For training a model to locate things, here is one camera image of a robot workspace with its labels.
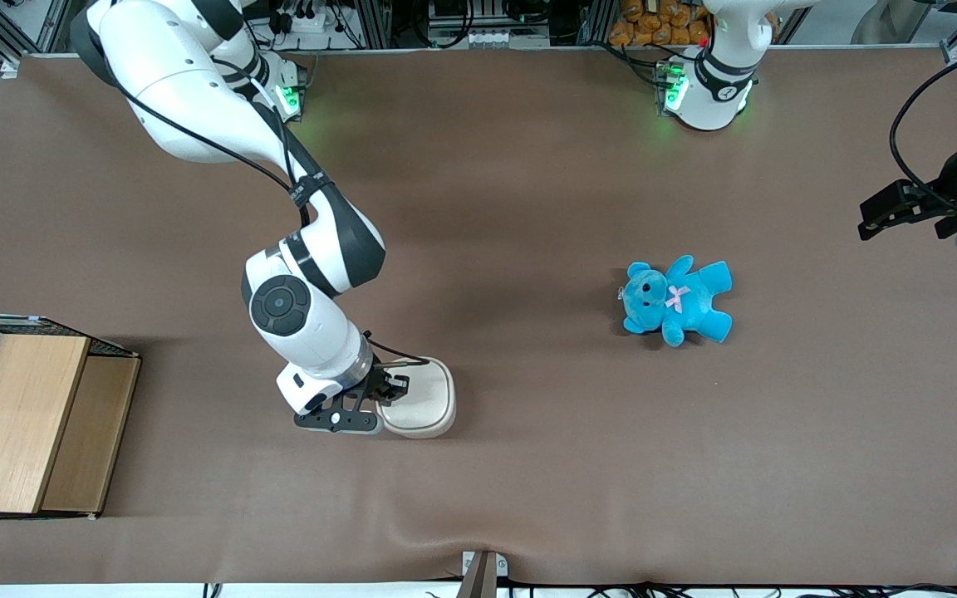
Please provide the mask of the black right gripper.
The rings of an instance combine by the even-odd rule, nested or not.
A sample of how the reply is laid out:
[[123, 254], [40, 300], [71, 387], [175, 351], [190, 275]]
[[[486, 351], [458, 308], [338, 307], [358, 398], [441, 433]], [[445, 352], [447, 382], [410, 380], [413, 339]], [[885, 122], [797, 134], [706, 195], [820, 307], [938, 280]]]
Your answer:
[[380, 406], [389, 406], [409, 393], [408, 375], [387, 375], [382, 364], [373, 364], [365, 378], [352, 389], [353, 409], [362, 409], [366, 401]]

